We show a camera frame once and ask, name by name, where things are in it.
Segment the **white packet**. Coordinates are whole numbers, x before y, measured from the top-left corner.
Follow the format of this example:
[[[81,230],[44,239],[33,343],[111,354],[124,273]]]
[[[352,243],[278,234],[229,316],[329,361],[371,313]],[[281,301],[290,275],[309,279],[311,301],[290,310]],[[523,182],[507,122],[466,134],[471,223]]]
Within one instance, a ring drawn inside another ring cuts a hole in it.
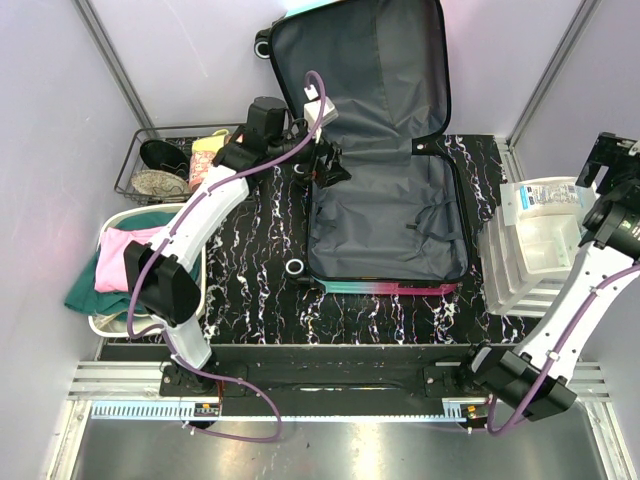
[[[520,186],[518,193],[524,210],[583,206],[581,189],[571,183],[528,184]]]

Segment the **pink and teal kids suitcase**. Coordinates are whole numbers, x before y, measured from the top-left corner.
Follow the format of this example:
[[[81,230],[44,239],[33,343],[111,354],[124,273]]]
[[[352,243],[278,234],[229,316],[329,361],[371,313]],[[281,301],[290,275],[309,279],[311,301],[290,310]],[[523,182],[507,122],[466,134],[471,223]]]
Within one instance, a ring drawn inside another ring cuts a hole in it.
[[[257,32],[255,54],[270,62],[295,116],[306,97],[308,71],[323,79],[339,113],[323,129],[341,148],[341,165],[381,165],[430,156],[451,116],[445,19],[437,1],[337,1],[288,13]],[[448,247],[440,265],[425,272],[405,266],[355,273],[329,264],[320,246],[305,256],[296,281],[339,292],[354,282],[360,293],[438,295],[462,279],[455,262],[468,261],[470,232],[462,211],[419,215],[412,229]]]

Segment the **white drawer organizer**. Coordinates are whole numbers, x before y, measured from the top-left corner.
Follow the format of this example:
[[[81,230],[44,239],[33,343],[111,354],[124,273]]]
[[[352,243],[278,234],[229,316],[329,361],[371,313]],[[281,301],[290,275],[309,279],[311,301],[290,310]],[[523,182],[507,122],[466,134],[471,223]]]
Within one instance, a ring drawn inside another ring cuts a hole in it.
[[[560,293],[584,232],[582,222],[598,198],[594,186],[575,182],[547,177],[500,186],[500,205],[478,233],[489,313],[540,318]],[[524,210],[518,189],[536,183],[571,183],[581,189],[583,206]]]

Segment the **pink cloth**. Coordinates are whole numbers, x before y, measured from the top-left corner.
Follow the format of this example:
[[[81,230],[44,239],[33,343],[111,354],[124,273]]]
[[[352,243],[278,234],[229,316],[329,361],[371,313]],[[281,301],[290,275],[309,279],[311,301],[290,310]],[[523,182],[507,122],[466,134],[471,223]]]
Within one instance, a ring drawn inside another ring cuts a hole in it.
[[[109,227],[100,238],[95,272],[95,290],[99,293],[127,292],[124,251],[131,241],[147,243],[161,227],[122,230]]]

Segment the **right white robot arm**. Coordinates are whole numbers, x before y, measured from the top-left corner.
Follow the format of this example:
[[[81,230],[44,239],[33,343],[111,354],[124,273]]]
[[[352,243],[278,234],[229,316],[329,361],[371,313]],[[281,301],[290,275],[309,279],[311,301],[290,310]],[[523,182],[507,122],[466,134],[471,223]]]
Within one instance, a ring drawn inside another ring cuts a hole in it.
[[[526,420],[567,411],[579,355],[617,296],[639,276],[639,143],[598,135],[577,177],[598,198],[568,278],[543,318],[512,350],[489,345],[470,351],[454,371],[466,396],[490,393],[487,431],[500,436]]]

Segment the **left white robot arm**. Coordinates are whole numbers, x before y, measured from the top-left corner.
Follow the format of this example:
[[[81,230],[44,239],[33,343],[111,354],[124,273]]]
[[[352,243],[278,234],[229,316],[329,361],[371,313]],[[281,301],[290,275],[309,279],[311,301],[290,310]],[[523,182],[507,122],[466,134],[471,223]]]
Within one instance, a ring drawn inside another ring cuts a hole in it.
[[[325,94],[308,93],[299,134],[284,134],[287,108],[272,97],[250,105],[247,120],[215,155],[205,179],[167,225],[150,240],[131,241],[124,266],[132,307],[142,306],[153,319],[152,329],[167,339],[171,357],[185,367],[181,384],[196,396],[215,386],[216,372],[206,365],[212,350],[196,313],[201,290],[191,276],[194,263],[212,234],[251,193],[252,183],[286,161],[309,163],[326,146],[323,128],[338,112]]]

